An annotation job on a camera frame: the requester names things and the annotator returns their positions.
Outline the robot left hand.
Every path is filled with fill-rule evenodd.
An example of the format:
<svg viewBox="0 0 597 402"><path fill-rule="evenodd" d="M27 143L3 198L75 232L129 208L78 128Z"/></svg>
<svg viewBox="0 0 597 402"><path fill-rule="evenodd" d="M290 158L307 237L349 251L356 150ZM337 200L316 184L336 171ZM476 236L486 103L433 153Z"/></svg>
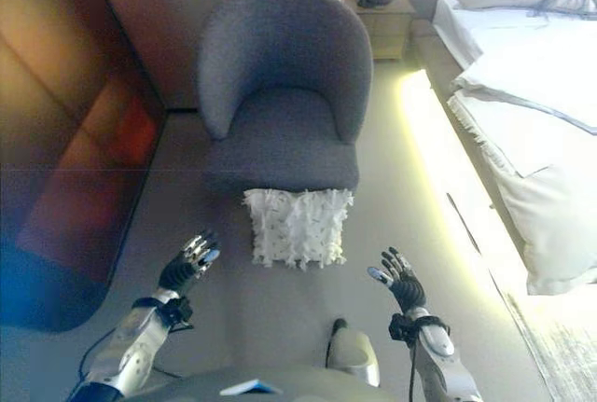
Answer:
<svg viewBox="0 0 597 402"><path fill-rule="evenodd" d="M185 297L219 255L220 247L213 231L204 230L194 235L162 270L159 289Z"/></svg>

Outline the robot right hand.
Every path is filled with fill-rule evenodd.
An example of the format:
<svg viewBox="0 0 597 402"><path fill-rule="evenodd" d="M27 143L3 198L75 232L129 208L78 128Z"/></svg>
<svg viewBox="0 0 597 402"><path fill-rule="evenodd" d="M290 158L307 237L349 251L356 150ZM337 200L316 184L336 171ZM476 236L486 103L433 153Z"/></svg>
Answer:
<svg viewBox="0 0 597 402"><path fill-rule="evenodd" d="M390 291L403 314L424 307L426 295L423 286L405 256L390 246L381 252L381 257L384 270L368 267L368 275Z"/></svg>

